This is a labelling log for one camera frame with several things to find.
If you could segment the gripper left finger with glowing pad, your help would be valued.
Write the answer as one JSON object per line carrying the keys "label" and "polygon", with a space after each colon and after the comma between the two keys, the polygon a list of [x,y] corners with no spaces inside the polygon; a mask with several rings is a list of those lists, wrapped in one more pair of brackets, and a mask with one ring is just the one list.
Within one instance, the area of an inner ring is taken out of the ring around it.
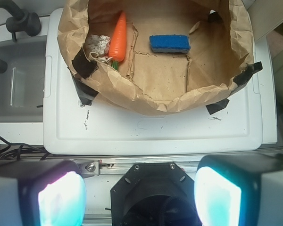
{"label": "gripper left finger with glowing pad", "polygon": [[71,160],[0,160],[0,226],[80,226],[86,186]]}

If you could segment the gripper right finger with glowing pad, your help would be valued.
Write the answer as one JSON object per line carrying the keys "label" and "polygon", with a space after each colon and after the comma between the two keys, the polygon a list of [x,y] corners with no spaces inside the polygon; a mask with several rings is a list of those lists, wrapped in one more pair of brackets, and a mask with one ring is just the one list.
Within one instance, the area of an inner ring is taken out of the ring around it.
{"label": "gripper right finger with glowing pad", "polygon": [[204,226],[283,226],[283,154],[210,154],[194,180]]}

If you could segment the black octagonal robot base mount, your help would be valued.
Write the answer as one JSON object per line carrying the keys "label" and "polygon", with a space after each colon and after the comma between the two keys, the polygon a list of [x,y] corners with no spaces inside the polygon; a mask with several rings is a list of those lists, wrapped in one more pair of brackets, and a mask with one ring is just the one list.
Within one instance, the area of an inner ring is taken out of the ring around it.
{"label": "black octagonal robot base mount", "polygon": [[111,188],[114,226],[200,226],[194,180],[174,162],[136,163]]}

